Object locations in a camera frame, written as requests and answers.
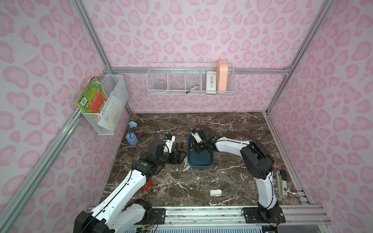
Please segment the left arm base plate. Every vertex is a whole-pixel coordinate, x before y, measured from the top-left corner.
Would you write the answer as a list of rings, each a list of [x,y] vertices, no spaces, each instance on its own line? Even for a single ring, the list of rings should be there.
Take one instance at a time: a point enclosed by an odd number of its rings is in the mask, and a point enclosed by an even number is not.
[[[166,209],[165,208],[152,208],[146,210],[144,218],[136,223],[136,225],[151,225],[153,223],[158,225],[165,224]]]

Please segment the teal plastic storage box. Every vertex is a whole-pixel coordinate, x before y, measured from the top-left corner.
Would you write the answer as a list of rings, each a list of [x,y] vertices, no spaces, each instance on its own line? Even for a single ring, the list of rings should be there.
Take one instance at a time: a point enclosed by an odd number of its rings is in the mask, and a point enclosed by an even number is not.
[[[193,169],[204,170],[212,167],[214,163],[213,152],[202,151],[198,153],[193,147],[195,139],[192,135],[188,137],[187,162]]]

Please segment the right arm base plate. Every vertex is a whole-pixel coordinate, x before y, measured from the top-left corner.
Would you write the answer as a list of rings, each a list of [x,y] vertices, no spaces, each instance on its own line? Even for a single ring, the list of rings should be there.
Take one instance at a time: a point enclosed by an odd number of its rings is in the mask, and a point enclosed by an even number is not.
[[[275,206],[271,210],[262,207],[245,207],[241,210],[246,223],[268,223],[282,224],[286,223],[285,215],[281,207]]]

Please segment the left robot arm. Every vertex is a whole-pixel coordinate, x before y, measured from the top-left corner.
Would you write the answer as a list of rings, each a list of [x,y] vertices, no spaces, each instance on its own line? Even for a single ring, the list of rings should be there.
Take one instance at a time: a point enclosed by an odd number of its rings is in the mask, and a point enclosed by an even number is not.
[[[119,186],[90,212],[82,211],[76,217],[73,232],[122,233],[137,223],[155,224],[149,202],[130,200],[166,165],[181,164],[186,155],[183,143],[172,135],[153,140]]]

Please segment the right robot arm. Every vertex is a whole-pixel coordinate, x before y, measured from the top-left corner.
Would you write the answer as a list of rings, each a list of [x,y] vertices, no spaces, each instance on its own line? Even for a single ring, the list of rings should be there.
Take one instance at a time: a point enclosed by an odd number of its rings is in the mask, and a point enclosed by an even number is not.
[[[198,153],[218,151],[237,155],[254,177],[258,189],[258,218],[269,221],[280,211],[275,196],[273,174],[275,160],[258,139],[239,141],[214,136],[208,127],[192,130],[194,148]]]

